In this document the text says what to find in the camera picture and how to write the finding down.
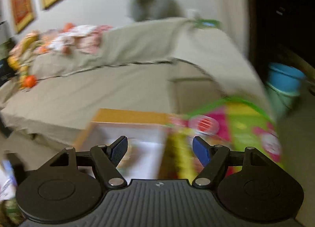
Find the cardboard box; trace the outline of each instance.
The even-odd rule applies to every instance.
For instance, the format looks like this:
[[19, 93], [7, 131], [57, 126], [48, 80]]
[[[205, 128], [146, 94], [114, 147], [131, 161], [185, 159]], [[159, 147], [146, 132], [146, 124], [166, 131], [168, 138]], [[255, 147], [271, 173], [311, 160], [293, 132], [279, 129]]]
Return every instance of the cardboard box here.
[[130, 149], [136, 148], [134, 163], [127, 171], [119, 171], [131, 179], [158, 177], [167, 139], [169, 116], [164, 113], [100, 109], [75, 142], [76, 151], [88, 151], [98, 144], [110, 145], [126, 136]]

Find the logo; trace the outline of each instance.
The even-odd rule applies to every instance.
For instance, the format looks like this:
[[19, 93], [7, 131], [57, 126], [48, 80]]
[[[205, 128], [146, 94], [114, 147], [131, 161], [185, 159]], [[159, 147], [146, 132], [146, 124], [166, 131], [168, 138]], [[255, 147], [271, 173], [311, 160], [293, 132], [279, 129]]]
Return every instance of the logo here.
[[155, 185], [160, 188], [160, 187], [164, 186], [164, 183], [163, 182], [157, 182]]
[[207, 118], [203, 118], [198, 123], [198, 130], [201, 132], [205, 132], [212, 128], [212, 121]]

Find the black circular pad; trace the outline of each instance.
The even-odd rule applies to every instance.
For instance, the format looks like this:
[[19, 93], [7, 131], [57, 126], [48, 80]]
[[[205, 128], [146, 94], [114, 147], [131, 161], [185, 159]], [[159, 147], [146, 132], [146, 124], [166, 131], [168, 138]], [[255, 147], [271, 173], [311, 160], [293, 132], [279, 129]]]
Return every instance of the black circular pad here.
[[294, 216], [303, 190], [285, 171], [253, 167], [224, 178], [217, 196], [238, 217], [255, 222], [277, 222]]
[[37, 170], [21, 183], [16, 201], [33, 221], [65, 223], [90, 212], [101, 195], [93, 177], [68, 167], [49, 167]]

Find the metal screw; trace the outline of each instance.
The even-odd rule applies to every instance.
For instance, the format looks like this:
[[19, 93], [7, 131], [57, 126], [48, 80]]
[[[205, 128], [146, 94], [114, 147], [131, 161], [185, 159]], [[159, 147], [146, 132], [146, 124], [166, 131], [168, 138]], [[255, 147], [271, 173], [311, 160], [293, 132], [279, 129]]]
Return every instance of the metal screw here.
[[112, 178], [112, 179], [109, 179], [108, 183], [111, 186], [119, 186], [119, 185], [122, 185], [124, 181], [122, 178]]
[[206, 186], [211, 183], [208, 178], [198, 178], [196, 179], [195, 183], [199, 186]]

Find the blue gripper pad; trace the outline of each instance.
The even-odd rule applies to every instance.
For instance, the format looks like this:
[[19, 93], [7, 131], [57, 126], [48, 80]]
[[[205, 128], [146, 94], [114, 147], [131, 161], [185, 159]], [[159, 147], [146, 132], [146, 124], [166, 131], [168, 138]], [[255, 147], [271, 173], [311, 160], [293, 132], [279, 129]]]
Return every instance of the blue gripper pad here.
[[210, 148], [201, 137], [196, 136], [193, 139], [193, 152], [204, 167], [211, 161]]

